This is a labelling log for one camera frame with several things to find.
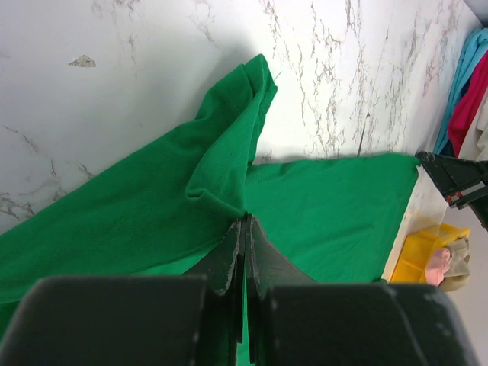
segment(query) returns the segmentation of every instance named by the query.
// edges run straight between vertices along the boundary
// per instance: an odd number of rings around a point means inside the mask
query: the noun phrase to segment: blue cloth
[[[448,105],[445,108],[442,118],[441,129],[435,142],[434,153],[439,154],[449,140],[448,125],[456,105],[461,99],[461,91],[466,85],[474,71],[474,68],[488,50],[488,28],[476,29],[464,42],[459,62],[457,63],[456,74],[451,86]]]

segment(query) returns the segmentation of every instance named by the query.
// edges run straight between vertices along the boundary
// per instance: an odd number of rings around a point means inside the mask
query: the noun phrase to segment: marble surface
[[[429,148],[480,26],[462,0],[1,4],[0,233],[190,120],[257,53],[279,91],[256,162]],[[418,213],[438,221],[434,193],[421,176],[394,252]]]

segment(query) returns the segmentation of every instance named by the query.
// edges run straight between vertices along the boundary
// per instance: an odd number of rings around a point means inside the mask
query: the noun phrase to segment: yellow plastic container
[[[468,227],[458,229],[446,223],[433,226],[406,237],[390,282],[424,284],[425,267],[432,253],[462,237],[469,237]]]

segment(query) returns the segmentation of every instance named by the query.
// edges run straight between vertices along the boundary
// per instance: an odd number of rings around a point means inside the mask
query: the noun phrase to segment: white cloth
[[[488,160],[488,89],[464,138],[459,159]]]

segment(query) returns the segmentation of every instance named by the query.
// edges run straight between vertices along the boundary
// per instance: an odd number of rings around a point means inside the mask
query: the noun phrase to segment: folded fabric
[[[449,93],[449,99],[442,118],[439,135],[435,142],[434,153],[439,154],[448,141],[448,125],[456,105],[461,99],[461,91],[474,68],[488,50],[488,28],[474,30],[464,42],[463,50],[457,62],[457,69]]]
[[[432,253],[429,263],[425,267],[425,280],[427,284],[432,286],[439,286],[444,280],[444,273],[449,270],[449,260],[451,259],[451,252],[449,249],[440,248]]]
[[[466,160],[488,160],[488,89],[485,91],[483,100],[473,118],[469,130],[464,138],[463,145],[459,152],[459,159]]]
[[[485,53],[474,69],[466,95],[457,104],[449,122],[448,135],[456,156],[459,156],[464,138],[481,105],[487,87],[488,53]]]
[[[455,291],[463,286],[469,280],[470,269],[470,247],[467,238],[461,238],[445,247],[451,253],[451,268],[444,274],[444,280],[439,287],[446,292]]]
[[[253,166],[275,92],[257,56],[207,93],[195,120],[0,236],[0,334],[38,278],[179,275],[246,212],[318,281],[380,278],[417,159],[387,154]],[[249,363],[246,342],[240,349],[239,364]]]

